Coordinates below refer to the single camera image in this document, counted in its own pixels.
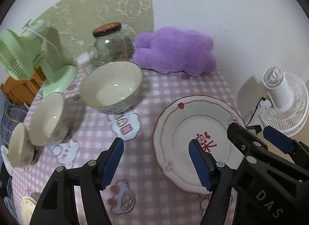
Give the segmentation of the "white red-rimmed plate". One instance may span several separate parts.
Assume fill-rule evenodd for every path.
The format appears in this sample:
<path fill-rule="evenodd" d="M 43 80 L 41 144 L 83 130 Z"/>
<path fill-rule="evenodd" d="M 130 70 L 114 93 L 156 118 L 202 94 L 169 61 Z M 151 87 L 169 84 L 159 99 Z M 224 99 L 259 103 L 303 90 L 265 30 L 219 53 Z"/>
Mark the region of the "white red-rimmed plate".
<path fill-rule="evenodd" d="M 163 174 L 185 192 L 208 194 L 191 161 L 189 143 L 196 139 L 217 161 L 236 169 L 243 155 L 227 138 L 232 123 L 244 126 L 231 106 L 210 96 L 187 96 L 166 107 L 153 134 L 155 157 Z"/>

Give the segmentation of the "large blue floral bowl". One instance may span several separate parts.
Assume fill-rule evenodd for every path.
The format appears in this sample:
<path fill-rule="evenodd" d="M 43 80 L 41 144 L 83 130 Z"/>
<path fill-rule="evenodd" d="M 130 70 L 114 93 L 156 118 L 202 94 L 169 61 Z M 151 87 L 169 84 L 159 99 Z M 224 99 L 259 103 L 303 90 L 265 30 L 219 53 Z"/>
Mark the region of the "large blue floral bowl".
<path fill-rule="evenodd" d="M 25 167 L 35 159 L 35 146 L 31 143 L 23 123 L 14 128 L 9 141 L 8 160 L 12 167 Z"/>

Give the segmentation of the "medium blue floral bowl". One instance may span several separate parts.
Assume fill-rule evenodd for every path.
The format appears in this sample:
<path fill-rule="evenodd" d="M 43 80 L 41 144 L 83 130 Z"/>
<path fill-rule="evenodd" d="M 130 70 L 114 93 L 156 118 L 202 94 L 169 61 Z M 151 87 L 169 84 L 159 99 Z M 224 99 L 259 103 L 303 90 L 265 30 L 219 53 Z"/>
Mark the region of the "medium blue floral bowl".
<path fill-rule="evenodd" d="M 65 99 L 61 93 L 48 95 L 35 108 L 29 125 L 29 139 L 35 146 L 54 146 L 69 132 Z"/>

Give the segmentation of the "small blue floral bowl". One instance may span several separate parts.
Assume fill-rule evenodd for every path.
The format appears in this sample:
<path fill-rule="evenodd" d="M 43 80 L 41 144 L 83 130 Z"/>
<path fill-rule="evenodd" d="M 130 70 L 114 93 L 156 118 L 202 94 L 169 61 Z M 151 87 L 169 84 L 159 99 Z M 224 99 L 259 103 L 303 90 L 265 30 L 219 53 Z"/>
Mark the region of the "small blue floral bowl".
<path fill-rule="evenodd" d="M 88 75 L 80 87 L 81 99 L 88 107 L 115 115 L 137 102 L 143 84 L 142 69 L 129 61 L 104 64 Z"/>

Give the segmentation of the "white standing fan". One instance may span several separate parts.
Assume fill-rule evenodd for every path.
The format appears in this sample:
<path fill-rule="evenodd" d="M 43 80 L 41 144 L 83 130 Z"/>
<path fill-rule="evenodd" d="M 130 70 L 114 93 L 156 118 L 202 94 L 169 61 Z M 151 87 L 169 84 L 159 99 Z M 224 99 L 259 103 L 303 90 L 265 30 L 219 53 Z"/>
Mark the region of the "white standing fan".
<path fill-rule="evenodd" d="M 259 114 L 263 127 L 271 126 L 286 136 L 296 135 L 308 118 L 308 89 L 295 74 L 278 67 L 262 76 L 271 105 Z"/>

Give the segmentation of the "large yellow floral plate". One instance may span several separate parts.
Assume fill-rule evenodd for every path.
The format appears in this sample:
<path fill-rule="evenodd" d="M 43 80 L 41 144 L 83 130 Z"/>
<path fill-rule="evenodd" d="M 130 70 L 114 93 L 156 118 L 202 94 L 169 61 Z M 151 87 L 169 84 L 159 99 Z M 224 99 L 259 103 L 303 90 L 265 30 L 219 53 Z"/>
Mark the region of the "large yellow floral plate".
<path fill-rule="evenodd" d="M 21 219 L 24 225 L 30 225 L 37 202 L 32 197 L 24 196 L 20 203 Z"/>

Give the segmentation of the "pink checkered tablecloth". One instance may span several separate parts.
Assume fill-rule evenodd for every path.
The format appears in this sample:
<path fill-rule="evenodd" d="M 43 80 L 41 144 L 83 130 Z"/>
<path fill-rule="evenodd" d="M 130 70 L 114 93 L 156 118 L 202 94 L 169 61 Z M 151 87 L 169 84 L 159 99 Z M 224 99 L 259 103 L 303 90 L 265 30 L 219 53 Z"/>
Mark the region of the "pink checkered tablecloth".
<path fill-rule="evenodd" d="M 65 92 L 72 137 L 56 147 L 43 147 L 36 163 L 13 172 L 13 196 L 18 215 L 23 197 L 38 199 L 54 169 L 75 168 L 108 149 L 114 138 L 124 140 L 112 183 L 101 195 L 113 224 L 199 224 L 207 193 L 190 193 L 166 178 L 173 161 L 158 163 L 152 144 L 155 124 L 168 105 L 182 97 L 208 95 L 230 110 L 228 122 L 241 122 L 227 83 L 219 71 L 197 78 L 183 73 L 161 75 L 144 71 L 138 104 L 128 113 L 107 116 L 86 107 L 80 97 L 85 78 L 79 72 Z"/>

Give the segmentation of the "blue plaid bedding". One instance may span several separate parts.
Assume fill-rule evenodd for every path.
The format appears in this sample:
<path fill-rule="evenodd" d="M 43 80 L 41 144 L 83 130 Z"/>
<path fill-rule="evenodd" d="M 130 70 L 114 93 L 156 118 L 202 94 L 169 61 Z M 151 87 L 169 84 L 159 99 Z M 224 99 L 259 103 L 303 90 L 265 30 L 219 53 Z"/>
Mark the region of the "blue plaid bedding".
<path fill-rule="evenodd" d="M 23 122 L 29 108 L 8 100 L 1 92 L 1 145 L 9 147 L 10 137 L 16 125 Z"/>

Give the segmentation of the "purple plush toy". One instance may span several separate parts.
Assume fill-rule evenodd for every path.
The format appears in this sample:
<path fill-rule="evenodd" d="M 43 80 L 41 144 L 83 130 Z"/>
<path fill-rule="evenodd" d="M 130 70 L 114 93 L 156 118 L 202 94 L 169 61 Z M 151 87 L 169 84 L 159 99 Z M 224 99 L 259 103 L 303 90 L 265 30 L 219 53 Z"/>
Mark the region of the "purple plush toy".
<path fill-rule="evenodd" d="M 198 77 L 217 68 L 212 38 L 196 30 L 163 27 L 143 32 L 136 36 L 134 46 L 132 61 L 160 74 L 185 72 Z"/>

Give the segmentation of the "green desk fan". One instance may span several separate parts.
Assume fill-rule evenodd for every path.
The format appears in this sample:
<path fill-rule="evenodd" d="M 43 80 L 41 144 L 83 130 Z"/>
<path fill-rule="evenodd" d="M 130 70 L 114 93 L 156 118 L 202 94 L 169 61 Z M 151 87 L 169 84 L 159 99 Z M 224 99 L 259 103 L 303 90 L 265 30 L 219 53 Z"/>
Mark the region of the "green desk fan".
<path fill-rule="evenodd" d="M 61 60 L 58 48 L 47 39 L 48 25 L 38 20 L 26 27 L 21 35 L 13 30 L 1 32 L 1 64 L 15 80 L 30 80 L 36 68 L 40 68 L 47 81 L 42 89 L 42 97 L 51 93 L 64 93 L 77 76 L 77 68 L 64 65 L 56 68 Z"/>

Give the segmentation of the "glass jar black lid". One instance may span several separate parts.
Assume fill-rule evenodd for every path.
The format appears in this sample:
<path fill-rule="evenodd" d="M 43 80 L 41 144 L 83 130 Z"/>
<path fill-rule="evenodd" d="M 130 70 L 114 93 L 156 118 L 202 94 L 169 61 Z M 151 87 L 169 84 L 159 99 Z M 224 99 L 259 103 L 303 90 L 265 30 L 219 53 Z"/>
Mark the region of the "glass jar black lid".
<path fill-rule="evenodd" d="M 129 61 L 135 52 L 135 32 L 127 23 L 112 22 L 92 32 L 94 47 L 102 64 L 114 61 Z"/>

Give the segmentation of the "wooden bed frame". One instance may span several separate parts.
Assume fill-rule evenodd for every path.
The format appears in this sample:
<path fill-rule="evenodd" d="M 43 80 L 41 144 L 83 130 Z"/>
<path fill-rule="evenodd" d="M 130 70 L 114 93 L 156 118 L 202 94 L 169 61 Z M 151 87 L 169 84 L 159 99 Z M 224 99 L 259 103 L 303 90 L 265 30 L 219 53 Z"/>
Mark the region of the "wooden bed frame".
<path fill-rule="evenodd" d="M 4 96 L 17 105 L 31 105 L 43 82 L 46 80 L 41 68 L 36 68 L 30 80 L 14 80 L 8 77 L 1 84 L 1 92 Z"/>

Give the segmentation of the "green patterned wall cloth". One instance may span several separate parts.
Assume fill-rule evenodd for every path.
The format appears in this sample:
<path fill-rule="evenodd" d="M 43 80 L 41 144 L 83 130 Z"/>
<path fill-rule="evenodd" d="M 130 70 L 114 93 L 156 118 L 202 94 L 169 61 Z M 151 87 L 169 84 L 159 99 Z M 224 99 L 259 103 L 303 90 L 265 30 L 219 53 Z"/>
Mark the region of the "green patterned wall cloth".
<path fill-rule="evenodd" d="M 60 0 L 39 17 L 57 31 L 67 55 L 78 56 L 93 42 L 92 31 L 110 22 L 124 24 L 134 40 L 154 29 L 152 0 Z"/>

